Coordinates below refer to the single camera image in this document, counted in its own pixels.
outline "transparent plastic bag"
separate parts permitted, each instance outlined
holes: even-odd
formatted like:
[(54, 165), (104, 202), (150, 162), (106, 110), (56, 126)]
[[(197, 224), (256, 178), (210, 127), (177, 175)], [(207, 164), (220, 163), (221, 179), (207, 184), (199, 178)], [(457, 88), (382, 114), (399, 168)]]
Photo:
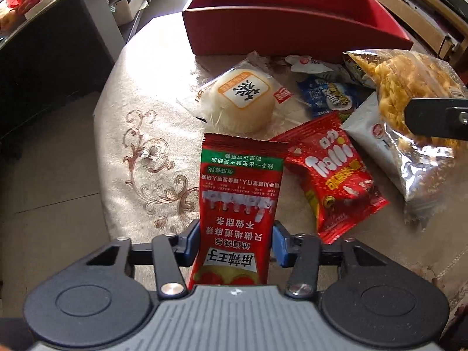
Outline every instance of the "transparent plastic bag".
[(412, 134), (404, 122), (410, 99), (468, 98), (468, 89), (447, 62), (405, 50), (360, 50), (345, 54), (374, 81), (378, 109), (398, 168), (405, 218), (423, 228), (443, 208), (448, 181), (465, 142)]
[(269, 140), (309, 120), (304, 104), (271, 74), (252, 52), (193, 96), (177, 101), (207, 123), (205, 132)]

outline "white cardboard box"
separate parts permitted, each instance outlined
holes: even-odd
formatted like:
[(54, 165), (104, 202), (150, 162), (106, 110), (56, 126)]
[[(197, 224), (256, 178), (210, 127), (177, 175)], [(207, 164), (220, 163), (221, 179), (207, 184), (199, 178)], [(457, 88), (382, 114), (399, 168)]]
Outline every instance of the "white cardboard box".
[(143, 0), (121, 0), (115, 3), (116, 11), (113, 13), (117, 26), (128, 24), (135, 18)]

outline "embroidered floral pattern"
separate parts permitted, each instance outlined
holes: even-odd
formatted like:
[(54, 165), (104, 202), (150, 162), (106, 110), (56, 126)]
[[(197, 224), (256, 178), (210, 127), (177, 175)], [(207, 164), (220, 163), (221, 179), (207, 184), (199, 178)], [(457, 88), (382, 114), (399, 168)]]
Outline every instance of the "embroidered floral pattern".
[[(171, 170), (175, 164), (169, 159), (170, 149), (168, 143), (160, 137), (152, 137), (147, 140), (146, 135), (140, 132), (143, 121), (148, 118), (148, 124), (152, 124), (156, 119), (155, 111), (142, 113), (134, 109), (128, 112), (126, 116), (127, 123), (136, 124), (127, 130), (123, 136), (123, 146), (130, 147), (132, 154), (123, 157), (123, 162), (128, 163), (130, 179), (125, 183), (133, 188), (137, 196), (144, 202), (143, 208), (148, 215), (157, 213), (157, 206), (178, 202), (177, 214), (185, 228), (191, 219), (198, 216), (195, 212), (196, 204), (189, 200), (189, 196), (194, 195), (198, 198), (198, 187), (190, 187), (186, 176), (177, 175), (174, 177), (174, 186), (166, 187), (160, 183), (138, 184), (135, 178), (135, 172), (138, 165), (146, 168), (146, 171), (155, 174), (162, 170)], [(154, 225), (158, 229), (167, 229), (168, 218), (158, 216), (155, 218)], [(177, 232), (177, 226), (169, 228), (171, 232)]]

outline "red candy bag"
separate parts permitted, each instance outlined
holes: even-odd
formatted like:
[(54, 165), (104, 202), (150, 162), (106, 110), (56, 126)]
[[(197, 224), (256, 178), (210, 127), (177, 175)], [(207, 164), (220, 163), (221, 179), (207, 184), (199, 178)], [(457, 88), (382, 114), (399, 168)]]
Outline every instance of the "red candy bag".
[(272, 139), (289, 144), (285, 165), (300, 176), (327, 244), (388, 203), (340, 125), (332, 112)]
[(201, 240), (189, 288), (265, 284), (288, 145), (207, 133), (200, 168)]

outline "blue snack wrapper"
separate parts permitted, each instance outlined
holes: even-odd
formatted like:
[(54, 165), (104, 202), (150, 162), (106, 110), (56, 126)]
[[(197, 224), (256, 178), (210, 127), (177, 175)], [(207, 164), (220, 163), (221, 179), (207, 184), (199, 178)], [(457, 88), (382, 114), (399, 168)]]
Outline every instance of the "blue snack wrapper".
[(361, 103), (356, 86), (351, 84), (331, 83), (311, 75), (297, 85), (314, 118), (337, 111), (344, 122)]

